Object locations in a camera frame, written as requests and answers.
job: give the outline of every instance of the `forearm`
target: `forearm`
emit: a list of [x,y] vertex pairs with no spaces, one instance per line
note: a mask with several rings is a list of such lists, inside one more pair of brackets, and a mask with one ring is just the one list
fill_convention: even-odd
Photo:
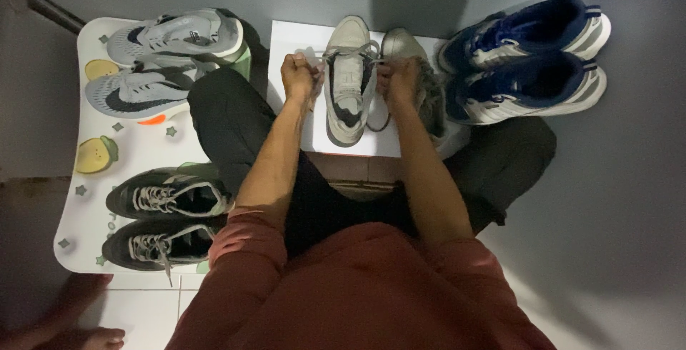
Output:
[[236,207],[264,212],[264,219],[282,232],[296,179],[306,115],[307,110],[297,100],[284,103],[236,196]]
[[409,209],[426,243],[474,237],[467,207],[456,183],[433,147],[416,109],[392,105],[400,138]]

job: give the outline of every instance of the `shoe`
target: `shoe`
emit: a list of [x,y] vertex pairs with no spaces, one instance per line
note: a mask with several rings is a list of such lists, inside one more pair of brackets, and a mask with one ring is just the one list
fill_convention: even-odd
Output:
[[382,59],[416,57],[420,72],[414,106],[424,127],[438,147],[447,138],[445,93],[441,88],[424,48],[406,29],[392,29],[383,37]]
[[600,6],[587,6],[581,0],[546,0],[509,16],[494,14],[460,31],[438,52],[438,64],[455,74],[558,50],[588,60],[605,45],[610,31],[610,20]]
[[185,220],[223,214],[227,211],[227,190],[218,178],[203,174],[203,165],[207,164],[137,174],[114,188],[105,205],[129,219]]
[[489,125],[512,117],[554,116],[586,110],[605,92],[607,76],[595,59],[570,53],[527,56],[447,87],[455,122]]
[[166,113],[171,118],[188,110],[193,82],[216,68],[192,58],[146,55],[129,69],[88,82],[84,93],[92,107],[111,117],[144,122]]
[[240,21],[216,9],[203,8],[171,11],[156,20],[137,21],[124,27],[107,40],[107,54],[124,65],[133,65],[140,56],[156,53],[211,54],[235,61],[241,56],[242,44]]
[[105,240],[102,255],[109,262],[131,270],[164,270],[171,285],[171,268],[207,260],[214,236],[226,223],[226,216],[137,220]]
[[377,86],[378,53],[357,16],[345,17],[331,34],[324,51],[324,95],[327,134],[337,146],[353,146],[362,137]]

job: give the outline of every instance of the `floor tile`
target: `floor tile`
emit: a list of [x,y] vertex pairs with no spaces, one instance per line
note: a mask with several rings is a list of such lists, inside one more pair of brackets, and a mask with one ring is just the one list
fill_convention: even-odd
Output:
[[367,180],[369,157],[340,156],[317,152],[306,153],[310,161],[326,179]]
[[181,276],[172,274],[171,286],[162,272],[131,272],[115,274],[107,286],[110,290],[178,290]]
[[188,308],[188,306],[191,304],[191,301],[195,297],[195,294],[197,294],[197,290],[184,290],[181,291],[181,295],[179,296],[178,299],[178,318],[181,317],[181,314],[183,314],[184,311]]
[[79,323],[125,330],[123,350],[162,350],[174,333],[178,306],[176,290],[108,290]]
[[402,179],[402,175],[403,169],[400,158],[369,158],[369,182],[396,182]]
[[205,274],[183,274],[181,275],[182,290],[199,290]]

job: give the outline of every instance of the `navy blue sneaker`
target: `navy blue sneaker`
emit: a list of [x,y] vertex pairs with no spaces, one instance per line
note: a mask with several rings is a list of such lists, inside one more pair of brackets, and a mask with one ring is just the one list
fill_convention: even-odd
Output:
[[588,60],[605,45],[610,31],[610,20],[598,5],[546,0],[512,15],[491,15],[461,30],[441,48],[438,64],[455,74],[559,50]]
[[447,110],[451,120],[470,125],[569,114],[595,105],[606,87],[595,59],[558,51],[453,78],[446,88]]

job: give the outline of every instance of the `nike swoosh logo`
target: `nike swoosh logo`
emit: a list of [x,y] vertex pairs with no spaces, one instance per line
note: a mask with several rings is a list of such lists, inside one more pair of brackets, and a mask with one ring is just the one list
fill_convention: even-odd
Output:
[[145,102],[125,102],[121,98],[119,98],[119,89],[117,88],[107,95],[107,97],[105,98],[105,103],[110,109],[115,110],[117,112],[135,113],[151,109],[160,105],[164,105],[166,103],[181,102],[184,100],[185,99],[157,99],[148,100]]

